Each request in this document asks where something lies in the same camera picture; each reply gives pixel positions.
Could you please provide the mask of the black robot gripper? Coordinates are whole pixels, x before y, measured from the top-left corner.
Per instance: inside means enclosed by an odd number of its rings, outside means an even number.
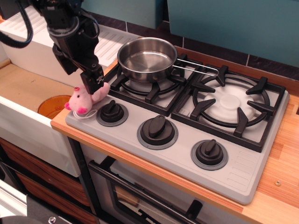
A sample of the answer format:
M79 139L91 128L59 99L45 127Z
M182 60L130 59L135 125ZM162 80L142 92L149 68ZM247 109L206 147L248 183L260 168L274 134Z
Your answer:
M70 75L81 69L82 82L87 92L93 95L104 85L104 72L94 54L99 43L100 28L97 25L82 25L73 32L56 34L50 32L54 41L52 51L55 58Z

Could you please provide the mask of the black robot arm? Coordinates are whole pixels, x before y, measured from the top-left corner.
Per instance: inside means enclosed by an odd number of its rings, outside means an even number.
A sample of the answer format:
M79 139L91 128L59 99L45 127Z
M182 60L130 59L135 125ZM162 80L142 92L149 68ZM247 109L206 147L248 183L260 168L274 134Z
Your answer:
M53 40L52 51L70 75L82 70L81 79L89 94L103 87L104 72L94 54L99 43L97 20L81 5L80 0L31 0L35 10L45 19Z

